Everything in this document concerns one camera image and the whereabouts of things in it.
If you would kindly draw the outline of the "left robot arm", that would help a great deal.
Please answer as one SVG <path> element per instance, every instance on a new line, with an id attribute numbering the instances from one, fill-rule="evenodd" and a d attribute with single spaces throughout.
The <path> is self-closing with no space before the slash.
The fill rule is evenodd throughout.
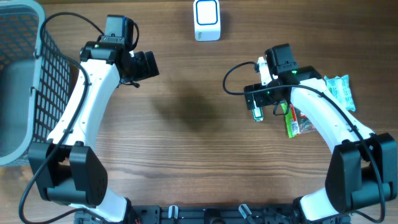
<path id="1" fill-rule="evenodd" d="M 154 54 L 138 52 L 138 25 L 109 15 L 96 41 L 89 41 L 75 62 L 73 93 L 60 121 L 45 142 L 30 145 L 28 159 L 42 200 L 70 207 L 82 222 L 140 223 L 131 201 L 108 187 L 108 173 L 95 154 L 98 130 L 114 90 L 138 87 L 159 74 Z"/>

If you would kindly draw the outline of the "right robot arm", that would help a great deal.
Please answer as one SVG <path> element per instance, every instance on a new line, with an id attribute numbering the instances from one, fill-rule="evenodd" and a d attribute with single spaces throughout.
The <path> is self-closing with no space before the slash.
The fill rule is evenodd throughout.
<path id="1" fill-rule="evenodd" d="M 378 221 L 383 221 L 386 202 L 397 198 L 395 139 L 358 121 L 312 66 L 298 66 L 289 44 L 266 50 L 253 65 L 261 82 L 245 86 L 244 96 L 254 120 L 262 121 L 265 106 L 292 105 L 310 120 L 331 151 L 324 187 L 298 199 L 296 220 L 315 223 L 379 204 Z"/>

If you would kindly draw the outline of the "green snack bag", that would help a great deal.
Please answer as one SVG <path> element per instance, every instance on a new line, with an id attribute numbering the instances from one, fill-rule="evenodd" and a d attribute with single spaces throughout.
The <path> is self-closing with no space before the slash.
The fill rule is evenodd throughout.
<path id="1" fill-rule="evenodd" d="M 316 131 L 312 122 L 293 104 L 282 103 L 283 115 L 289 138 L 294 138 L 300 134 Z"/>

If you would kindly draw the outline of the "dark green gum pack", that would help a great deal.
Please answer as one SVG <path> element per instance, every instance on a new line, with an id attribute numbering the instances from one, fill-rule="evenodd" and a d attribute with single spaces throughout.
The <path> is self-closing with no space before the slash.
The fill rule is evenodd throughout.
<path id="1" fill-rule="evenodd" d="M 255 107 L 252 110 L 252 116 L 255 122 L 261 122 L 264 119 L 262 108 Z"/>

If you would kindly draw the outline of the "teal white snack packet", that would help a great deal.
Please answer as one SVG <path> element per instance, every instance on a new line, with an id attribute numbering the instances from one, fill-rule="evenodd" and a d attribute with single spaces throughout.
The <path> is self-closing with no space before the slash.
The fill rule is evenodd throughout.
<path id="1" fill-rule="evenodd" d="M 334 78 L 324 77 L 324 80 L 326 87 L 342 106 L 348 111 L 356 111 L 351 88 L 349 87 L 349 75 Z"/>

